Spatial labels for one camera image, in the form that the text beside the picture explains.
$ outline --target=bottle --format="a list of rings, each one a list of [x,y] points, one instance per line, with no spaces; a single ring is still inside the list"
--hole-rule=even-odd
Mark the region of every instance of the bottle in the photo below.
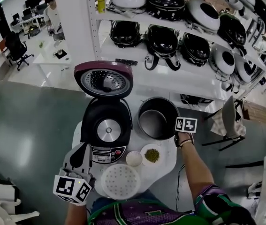
[[[97,9],[99,13],[105,13],[106,11],[105,0],[97,0]]]

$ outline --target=rice cooker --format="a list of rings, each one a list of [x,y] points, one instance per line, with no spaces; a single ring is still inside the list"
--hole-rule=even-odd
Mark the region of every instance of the rice cooker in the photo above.
[[[75,67],[80,88],[94,97],[85,111],[81,142],[88,143],[92,161],[110,164],[119,160],[130,139],[132,116],[123,99],[133,88],[130,66],[112,61],[90,61]]]

